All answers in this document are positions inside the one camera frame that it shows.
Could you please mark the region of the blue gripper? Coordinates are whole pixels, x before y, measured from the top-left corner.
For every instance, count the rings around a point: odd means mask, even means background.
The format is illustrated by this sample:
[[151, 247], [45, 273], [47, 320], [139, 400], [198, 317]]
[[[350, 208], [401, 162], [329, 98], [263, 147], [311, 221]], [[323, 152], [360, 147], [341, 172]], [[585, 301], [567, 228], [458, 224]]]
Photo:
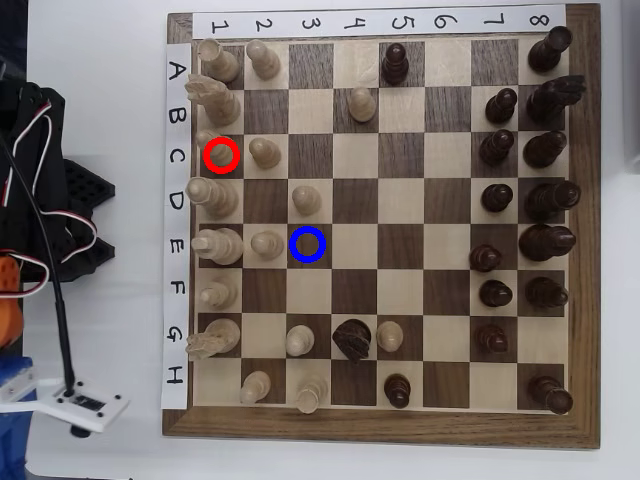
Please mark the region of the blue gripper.
[[[2, 356], [0, 382], [6, 384], [33, 366], [29, 357]], [[31, 422], [30, 412], [2, 414], [0, 421], [1, 480], [25, 480], [25, 455]]]

